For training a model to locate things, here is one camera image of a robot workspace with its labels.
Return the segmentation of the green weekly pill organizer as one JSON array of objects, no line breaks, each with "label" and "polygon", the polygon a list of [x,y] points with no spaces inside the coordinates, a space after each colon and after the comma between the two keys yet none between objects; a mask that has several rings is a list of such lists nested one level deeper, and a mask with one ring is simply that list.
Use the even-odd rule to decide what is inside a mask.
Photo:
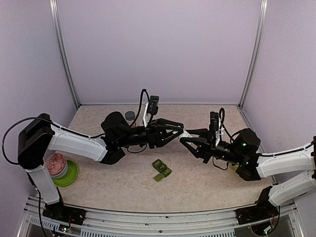
[{"label": "green weekly pill organizer", "polygon": [[160,159],[155,160],[152,163],[152,166],[158,172],[158,174],[154,177],[156,182],[160,182],[172,173],[172,170]]}]

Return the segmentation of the front aluminium rail base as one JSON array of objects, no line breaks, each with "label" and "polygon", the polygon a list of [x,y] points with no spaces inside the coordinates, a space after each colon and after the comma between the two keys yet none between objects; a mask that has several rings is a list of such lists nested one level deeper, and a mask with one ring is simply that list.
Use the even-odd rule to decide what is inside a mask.
[{"label": "front aluminium rail base", "polygon": [[55,231],[66,237],[237,237],[252,236],[254,223],[239,224],[236,209],[180,213],[142,213],[86,207],[82,225],[71,224],[67,233],[58,228],[63,222],[39,217],[37,197],[29,197],[18,221],[16,237],[30,233],[42,236]]}]

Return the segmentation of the right aluminium frame post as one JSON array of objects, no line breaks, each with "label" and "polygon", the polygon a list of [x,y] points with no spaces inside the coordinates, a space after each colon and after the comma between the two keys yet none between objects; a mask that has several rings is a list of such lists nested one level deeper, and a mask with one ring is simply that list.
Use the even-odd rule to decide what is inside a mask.
[{"label": "right aluminium frame post", "polygon": [[262,35],[264,32],[267,8],[268,8],[268,0],[261,0],[258,23],[257,23],[256,34],[255,34],[255,39],[254,39],[254,46],[252,49],[250,64],[249,64],[249,68],[246,75],[246,81],[245,81],[241,98],[238,104],[240,110],[243,110],[243,108],[245,107],[245,103],[250,92],[250,87],[251,87],[257,59],[260,52],[260,46],[261,46]]}]

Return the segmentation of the aluminium frame post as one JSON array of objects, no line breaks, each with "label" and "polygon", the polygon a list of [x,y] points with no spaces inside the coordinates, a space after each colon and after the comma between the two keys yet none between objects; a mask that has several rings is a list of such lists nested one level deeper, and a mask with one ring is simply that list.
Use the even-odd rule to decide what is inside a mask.
[{"label": "aluminium frame post", "polygon": [[261,0],[258,23],[257,23],[256,34],[255,34],[255,39],[254,39],[254,46],[252,49],[250,64],[249,64],[249,68],[246,75],[246,81],[245,81],[241,98],[238,104],[240,110],[243,110],[243,108],[245,107],[245,103],[250,92],[250,87],[251,87],[257,59],[260,52],[260,46],[261,46],[262,35],[264,32],[267,8],[268,8],[268,0]]},{"label": "aluminium frame post", "polygon": [[61,57],[61,62],[63,65],[63,69],[65,72],[66,76],[66,82],[70,90],[71,98],[73,101],[73,104],[75,108],[78,110],[79,107],[81,106],[79,97],[75,88],[75,84],[72,78],[67,54],[66,54],[66,49],[63,41],[63,35],[62,35],[62,28],[61,28],[61,22],[59,18],[59,12],[58,12],[58,4],[56,0],[50,0],[49,1],[50,5],[50,11],[51,11],[51,16],[52,16],[52,21],[55,29],[55,34],[57,38],[57,44],[58,44],[58,49]]}]

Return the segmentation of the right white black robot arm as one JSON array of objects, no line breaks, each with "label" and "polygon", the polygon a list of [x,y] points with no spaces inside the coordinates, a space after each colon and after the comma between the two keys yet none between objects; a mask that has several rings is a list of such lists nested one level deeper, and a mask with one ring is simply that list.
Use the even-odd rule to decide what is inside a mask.
[{"label": "right white black robot arm", "polygon": [[261,140],[250,128],[229,135],[229,142],[223,140],[227,133],[224,126],[225,110],[210,112],[208,129],[186,130],[180,138],[182,143],[196,158],[208,163],[219,159],[237,167],[236,173],[245,181],[258,181],[276,174],[299,171],[295,177],[265,188],[253,207],[252,214],[257,219],[268,215],[272,206],[303,195],[316,188],[316,142],[311,141],[298,148],[261,154],[258,149]]}]

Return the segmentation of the green plate left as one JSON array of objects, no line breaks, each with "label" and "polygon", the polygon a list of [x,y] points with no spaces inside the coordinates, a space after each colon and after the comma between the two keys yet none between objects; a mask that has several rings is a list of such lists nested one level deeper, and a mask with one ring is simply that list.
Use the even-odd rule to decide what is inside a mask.
[{"label": "green plate left", "polygon": [[67,160],[67,168],[68,170],[64,176],[60,178],[52,178],[57,187],[66,187],[77,179],[79,173],[78,165],[72,160]]}]

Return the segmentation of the orange pill bottle grey cap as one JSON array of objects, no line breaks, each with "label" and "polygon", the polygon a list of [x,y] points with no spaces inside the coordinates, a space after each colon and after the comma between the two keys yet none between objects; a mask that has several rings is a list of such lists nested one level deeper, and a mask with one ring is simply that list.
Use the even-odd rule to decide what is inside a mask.
[{"label": "orange pill bottle grey cap", "polygon": [[136,115],[134,111],[127,111],[125,113],[125,120],[129,124],[129,126],[132,128],[136,127],[135,118],[136,118]]}]

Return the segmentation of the red patterned round tin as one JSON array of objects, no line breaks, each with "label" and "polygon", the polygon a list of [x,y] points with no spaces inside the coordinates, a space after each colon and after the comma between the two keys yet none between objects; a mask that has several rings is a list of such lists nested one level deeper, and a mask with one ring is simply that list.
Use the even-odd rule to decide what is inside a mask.
[{"label": "red patterned round tin", "polygon": [[64,155],[60,153],[54,153],[50,155],[44,161],[49,174],[54,179],[60,179],[64,177],[68,171],[67,160]]}]

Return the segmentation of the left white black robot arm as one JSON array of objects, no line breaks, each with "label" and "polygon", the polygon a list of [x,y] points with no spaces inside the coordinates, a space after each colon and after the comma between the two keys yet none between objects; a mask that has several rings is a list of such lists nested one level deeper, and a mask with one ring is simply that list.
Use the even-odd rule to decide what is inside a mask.
[{"label": "left white black robot arm", "polygon": [[115,111],[101,123],[103,134],[85,135],[57,123],[48,114],[29,117],[30,123],[19,133],[17,161],[7,162],[26,170],[46,206],[56,218],[63,220],[69,208],[63,204],[61,194],[44,165],[46,151],[62,151],[112,165],[125,156],[124,147],[148,146],[160,148],[184,134],[181,123],[167,119],[144,120],[142,126],[133,127],[123,114]]}]

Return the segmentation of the left aluminium frame post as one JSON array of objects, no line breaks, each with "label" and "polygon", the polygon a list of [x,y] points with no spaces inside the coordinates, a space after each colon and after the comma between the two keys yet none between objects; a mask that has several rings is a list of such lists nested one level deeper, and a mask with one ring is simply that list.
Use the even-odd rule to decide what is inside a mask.
[{"label": "left aluminium frame post", "polygon": [[57,38],[57,44],[58,44],[58,49],[61,57],[61,62],[63,65],[63,69],[65,72],[66,76],[66,82],[70,90],[71,98],[73,101],[73,104],[75,108],[78,110],[79,107],[81,106],[79,97],[75,88],[75,84],[72,78],[67,54],[66,54],[66,49],[63,41],[63,35],[62,35],[62,28],[61,28],[61,22],[59,18],[59,12],[58,12],[58,4],[56,0],[50,0],[49,1],[50,5],[50,11],[51,11],[51,16],[52,16],[52,21],[55,29],[55,34]]}]

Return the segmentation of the small white pill bottle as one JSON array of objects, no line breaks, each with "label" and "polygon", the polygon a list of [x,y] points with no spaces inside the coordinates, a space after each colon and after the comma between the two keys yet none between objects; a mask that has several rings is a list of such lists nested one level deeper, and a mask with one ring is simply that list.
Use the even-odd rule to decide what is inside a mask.
[{"label": "small white pill bottle", "polygon": [[193,136],[186,130],[183,131],[181,135],[179,135],[179,138],[193,138]]}]

